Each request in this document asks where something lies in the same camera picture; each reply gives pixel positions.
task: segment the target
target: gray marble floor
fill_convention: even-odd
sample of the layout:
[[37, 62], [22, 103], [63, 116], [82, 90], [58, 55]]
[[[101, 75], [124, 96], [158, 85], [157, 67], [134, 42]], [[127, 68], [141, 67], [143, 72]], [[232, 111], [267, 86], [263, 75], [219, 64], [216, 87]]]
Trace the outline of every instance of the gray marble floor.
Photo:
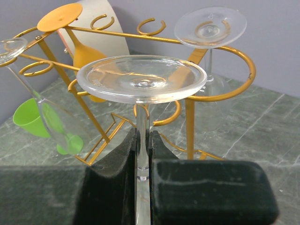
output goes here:
[[[232, 89], [241, 85], [234, 80], [228, 82]], [[66, 106], [89, 128], [94, 140], [99, 138], [97, 130], [72, 94], [67, 92], [61, 79], [55, 81], [43, 95]], [[104, 129], [112, 123], [111, 112], [135, 121], [132, 105], [114, 102], [97, 104], [88, 97], [85, 100]], [[167, 118], [174, 110], [173, 103], [153, 105], [152, 120]], [[131, 125], [126, 123], [99, 158], [116, 147], [130, 128]], [[176, 145], [185, 148], [184, 102], [182, 101], [181, 115], [175, 122], [156, 129]], [[202, 132], [201, 127], [196, 125], [195, 136], [195, 148], [227, 159], [259, 163], [270, 179], [280, 206], [281, 215], [276, 224], [300, 224], [300, 99], [251, 86], [232, 99], [232, 108], [218, 130]], [[80, 164], [73, 156], [60, 155], [53, 140], [32, 136], [14, 125], [11, 118], [0, 126], [0, 143], [0, 165]], [[186, 158], [186, 153], [172, 147], [170, 149], [179, 158]]]

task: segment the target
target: bolt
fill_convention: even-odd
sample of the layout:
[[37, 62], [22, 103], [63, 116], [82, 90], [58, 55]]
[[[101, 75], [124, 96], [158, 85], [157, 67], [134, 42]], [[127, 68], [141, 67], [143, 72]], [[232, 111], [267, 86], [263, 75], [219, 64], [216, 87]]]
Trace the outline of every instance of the bolt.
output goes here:
[[35, 40], [37, 41], [37, 40], [40, 40], [41, 38], [42, 38], [42, 36], [37, 35], [37, 36], [35, 37]]

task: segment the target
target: gold metal rack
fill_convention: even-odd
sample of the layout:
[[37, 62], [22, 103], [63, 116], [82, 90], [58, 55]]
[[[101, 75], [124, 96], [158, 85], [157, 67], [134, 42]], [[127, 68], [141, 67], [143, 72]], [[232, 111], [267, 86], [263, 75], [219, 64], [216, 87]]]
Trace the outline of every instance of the gold metal rack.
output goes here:
[[[165, 37], [154, 37], [154, 35], [161, 33], [166, 28], [166, 24], [164, 21], [161, 21], [162, 27], [160, 29], [158, 29], [157, 31], [154, 31], [154, 32], [146, 33], [146, 32], [141, 31], [141, 28], [143, 27], [143, 25], [146, 23], [155, 21], [154, 18], [147, 19], [147, 20], [141, 22], [137, 26], [138, 34], [129, 34], [129, 33], [119, 33], [119, 32], [105, 30], [114, 23], [113, 17], [111, 17], [111, 21], [105, 26], [102, 26], [100, 28], [97, 28], [94, 26], [94, 24], [98, 20], [105, 18], [105, 17], [107, 17], [107, 16], [104, 14], [104, 15], [101, 15], [101, 16], [98, 16], [97, 18], [95, 18], [90, 23], [91, 29], [74, 27], [74, 26], [66, 26], [64, 28], [67, 30], [68, 29], [69, 30], [77, 30], [77, 31], [82, 31], [82, 32], [91, 32], [91, 33], [97, 33], [97, 34], [103, 34], [103, 35], [113, 35], [113, 36], [120, 36], [120, 37], [125, 37], [125, 38], [138, 38], [138, 39], [144, 39], [144, 40], [149, 40], [149, 41], [159, 41], [159, 42], [166, 42], [166, 43], [171, 43], [171, 44], [181, 44], [181, 42], [176, 39], [165, 38]], [[37, 27], [30, 28], [30, 29], [25, 30], [22, 33], [16, 35], [15, 38], [22, 37], [26, 34], [36, 31], [36, 30], [37, 30]], [[125, 122], [130, 123], [133, 127], [135, 127], [135, 124], [132, 121], [126, 119], [125, 117], [122, 117], [115, 113], [111, 113], [113, 122], [107, 130], [105, 130], [105, 131], [103, 130], [103, 128], [101, 127], [101, 125], [99, 124], [99, 122], [97, 121], [97, 119], [95, 118], [95, 116], [90, 111], [90, 109], [88, 108], [88, 106], [86, 105], [85, 101], [82, 98], [83, 96], [89, 95], [89, 93], [87, 93], [86, 91], [78, 91], [75, 87], [77, 80], [75, 79], [75, 80], [71, 81], [70, 78], [68, 77], [67, 73], [64, 70], [64, 69], [70, 69], [70, 70], [77, 72], [79, 70], [79, 68], [58, 62], [56, 57], [52, 53], [51, 49], [45, 42], [45, 39], [48, 36], [50, 36], [51, 34], [53, 34], [54, 32], [55, 31], [42, 33], [42, 34], [36, 36], [34, 40], [32, 40], [28, 43], [25, 51], [35, 45], [39, 45], [48, 59], [42, 59], [40, 57], [22, 53], [20, 55], [21, 57], [35, 60], [37, 62], [27, 65], [26, 67], [21, 69], [20, 74], [23, 74], [24, 76], [37, 76], [37, 75], [41, 75], [41, 74], [45, 74], [45, 73], [49, 72], [52, 68], [56, 69], [56, 71], [61, 76], [62, 80], [65, 82], [68, 91], [74, 95], [74, 97], [76, 98], [76, 100], [78, 101], [80, 106], [83, 108], [85, 113], [91, 119], [91, 121], [93, 122], [93, 124], [95, 125], [95, 127], [97, 128], [97, 130], [99, 131], [99, 133], [102, 136], [100, 138], [100, 140], [98, 140], [95, 143], [94, 147], [88, 152], [88, 154], [84, 158], [75, 156], [81, 162], [83, 162], [87, 165], [92, 165], [92, 163], [96, 160], [96, 158], [99, 156], [99, 154], [102, 152], [102, 150], [107, 146], [107, 144], [112, 140], [112, 138], [115, 136], [115, 134], [121, 129], [121, 127], [125, 124]], [[204, 160], [207, 156], [218, 159], [218, 160], [222, 160], [222, 158], [215, 156], [213, 154], [210, 154], [208, 152], [205, 152], [202, 150], [194, 150], [195, 102], [197, 102], [197, 101], [215, 102], [215, 101], [222, 101], [222, 100], [232, 98], [232, 97], [237, 96], [237, 95], [241, 94], [242, 92], [244, 92], [252, 84], [252, 82], [254, 81], [254, 78], [255, 78], [255, 74], [256, 74], [255, 65], [254, 65], [253, 61], [245, 53], [241, 52], [240, 50], [229, 47], [229, 46], [222, 46], [222, 47], [218, 47], [217, 49], [233, 53], [233, 54], [239, 56], [240, 58], [242, 58], [247, 63], [250, 72], [248, 74], [248, 78], [245, 81], [245, 83], [243, 85], [241, 85], [239, 88], [237, 88], [229, 93], [226, 93], [223, 95], [217, 95], [217, 96], [209, 96], [209, 97], [190, 96], [185, 99], [186, 118], [187, 118], [186, 119], [187, 150], [174, 145], [170, 140], [168, 140], [168, 138], [165, 135], [161, 134], [161, 136], [173, 147], [177, 148], [180, 151], [187, 152], [188, 159], [193, 159], [194, 153], [200, 152], [201, 153], [201, 155], [199, 157], [200, 160]], [[207, 49], [194, 49], [193, 52], [191, 53], [191, 55], [189, 56], [188, 61], [193, 62], [195, 64], [199, 64], [206, 52], [207, 52]], [[45, 69], [42, 69], [40, 71], [37, 71], [37, 72], [26, 73], [26, 71], [28, 69], [33, 68], [38, 65], [43, 65], [43, 64], [48, 65], [48, 67]], [[155, 121], [153, 126], [155, 126], [155, 127], [164, 126], [164, 125], [170, 124], [171, 122], [176, 120], [176, 118], [180, 115], [181, 105], [180, 105], [179, 101], [175, 101], [175, 104], [176, 104], [175, 113], [170, 118], [160, 120], [160, 121]], [[108, 133], [111, 131], [112, 127], [117, 123], [116, 118], [121, 119], [121, 121], [117, 124], [116, 128], [110, 133], [110, 135], [108, 135]], [[95, 151], [95, 149], [97, 148], [97, 146], [100, 144], [100, 142], [102, 140], [104, 140], [104, 143], [96, 150], [95, 154], [92, 157], [90, 157], [91, 154]]]

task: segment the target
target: gray wall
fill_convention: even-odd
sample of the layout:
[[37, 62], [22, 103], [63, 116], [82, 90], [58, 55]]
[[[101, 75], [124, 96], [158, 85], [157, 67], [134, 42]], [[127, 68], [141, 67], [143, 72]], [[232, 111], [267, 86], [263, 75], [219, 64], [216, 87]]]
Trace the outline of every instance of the gray wall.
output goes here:
[[[37, 25], [38, 21], [51, 10], [74, 2], [74, 0], [0, 0], [0, 40], [9, 39], [23, 30]], [[40, 32], [24, 36], [31, 41]], [[72, 63], [71, 58], [63, 53], [64, 46], [58, 35], [46, 39], [54, 54], [64, 63]], [[46, 58], [38, 46], [26, 53]], [[34, 61], [19, 57], [16, 65], [22, 67]], [[46, 75], [28, 79], [35, 89], [41, 91], [58, 77], [53, 69]], [[17, 81], [7, 68], [0, 68], [0, 124], [10, 117], [16, 108], [30, 98], [29, 92]]]
[[[136, 33], [139, 22], [155, 17], [144, 31], [167, 24], [159, 37], [174, 36], [176, 21], [185, 13], [207, 6], [228, 6], [240, 10], [247, 18], [245, 33], [229, 44], [249, 55], [256, 64], [255, 84], [300, 97], [300, 1], [299, 0], [109, 0], [124, 32]], [[128, 47], [142, 53], [186, 59], [186, 46], [127, 39]], [[213, 72], [245, 81], [247, 66], [229, 53], [214, 50]]]

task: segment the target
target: wine glass stem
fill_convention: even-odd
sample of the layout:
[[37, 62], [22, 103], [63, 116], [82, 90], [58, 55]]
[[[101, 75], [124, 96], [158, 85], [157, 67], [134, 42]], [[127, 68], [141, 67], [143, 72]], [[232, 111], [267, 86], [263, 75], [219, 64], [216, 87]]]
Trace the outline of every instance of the wine glass stem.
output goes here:
[[41, 95], [36, 92], [33, 87], [31, 86], [31, 84], [25, 79], [25, 77], [23, 75], [19, 74], [19, 69], [18, 67], [14, 64], [11, 63], [9, 65], [6, 66], [15, 76], [16, 78], [25, 86], [25, 88], [30, 92], [30, 94], [33, 96], [33, 98], [36, 101], [42, 101], [43, 98], [41, 97]]
[[207, 74], [207, 81], [212, 81], [213, 76], [211, 75], [212, 71], [212, 48], [208, 50], [205, 58], [205, 71]]
[[137, 178], [147, 180], [149, 178], [149, 133], [150, 121], [148, 105], [136, 106], [136, 127], [137, 127]]

